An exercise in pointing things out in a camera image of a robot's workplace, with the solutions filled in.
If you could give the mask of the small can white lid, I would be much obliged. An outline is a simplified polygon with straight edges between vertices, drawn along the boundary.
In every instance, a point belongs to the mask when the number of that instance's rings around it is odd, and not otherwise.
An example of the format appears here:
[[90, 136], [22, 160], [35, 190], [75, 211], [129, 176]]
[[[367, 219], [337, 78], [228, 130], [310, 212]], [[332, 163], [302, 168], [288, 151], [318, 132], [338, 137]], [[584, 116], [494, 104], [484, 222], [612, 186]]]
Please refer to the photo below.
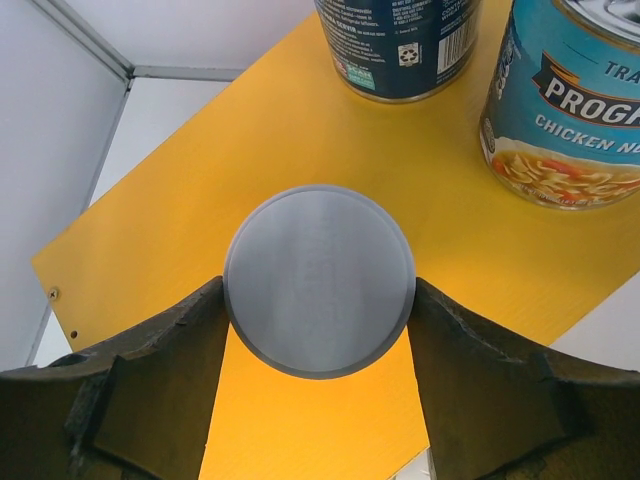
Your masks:
[[235, 233], [223, 274], [243, 344], [266, 365], [313, 380], [383, 357], [407, 324], [416, 283], [395, 220], [368, 197], [327, 184], [257, 207]]

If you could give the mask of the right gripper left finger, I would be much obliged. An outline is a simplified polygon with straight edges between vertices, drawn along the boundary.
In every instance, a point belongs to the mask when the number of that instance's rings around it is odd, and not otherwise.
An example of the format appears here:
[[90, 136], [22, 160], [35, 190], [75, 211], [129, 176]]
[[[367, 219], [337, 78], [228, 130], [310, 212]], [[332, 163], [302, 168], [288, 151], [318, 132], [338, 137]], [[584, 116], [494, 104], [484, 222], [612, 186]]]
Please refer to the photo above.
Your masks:
[[45, 367], [1, 375], [5, 479], [195, 479], [229, 329], [214, 278]]

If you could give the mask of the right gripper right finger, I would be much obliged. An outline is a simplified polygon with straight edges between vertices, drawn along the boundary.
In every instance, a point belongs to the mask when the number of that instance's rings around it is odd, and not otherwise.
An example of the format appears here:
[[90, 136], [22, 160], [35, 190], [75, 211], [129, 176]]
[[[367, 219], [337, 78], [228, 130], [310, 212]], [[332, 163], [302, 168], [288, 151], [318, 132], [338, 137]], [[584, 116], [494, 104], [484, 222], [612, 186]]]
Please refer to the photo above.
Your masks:
[[435, 479], [635, 479], [639, 375], [416, 285], [408, 335]]

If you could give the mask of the light blue Progresso soup can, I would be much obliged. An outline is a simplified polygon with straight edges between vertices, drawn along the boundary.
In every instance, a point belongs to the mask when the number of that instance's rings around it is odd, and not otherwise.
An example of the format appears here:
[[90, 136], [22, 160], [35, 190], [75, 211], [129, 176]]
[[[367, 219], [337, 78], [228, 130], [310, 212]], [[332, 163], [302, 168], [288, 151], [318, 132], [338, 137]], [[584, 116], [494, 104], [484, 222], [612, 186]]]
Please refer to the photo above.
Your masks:
[[513, 2], [480, 139], [498, 180], [539, 205], [637, 193], [638, 2]]

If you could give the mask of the dark blue soup can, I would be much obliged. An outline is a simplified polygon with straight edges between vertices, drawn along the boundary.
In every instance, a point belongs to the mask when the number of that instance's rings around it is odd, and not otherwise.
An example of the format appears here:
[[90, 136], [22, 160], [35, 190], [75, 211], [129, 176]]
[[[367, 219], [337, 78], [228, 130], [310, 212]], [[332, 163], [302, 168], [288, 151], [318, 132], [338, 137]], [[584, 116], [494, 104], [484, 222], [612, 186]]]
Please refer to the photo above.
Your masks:
[[482, 3], [473, 0], [316, 0], [334, 68], [360, 95], [426, 98], [468, 64]]

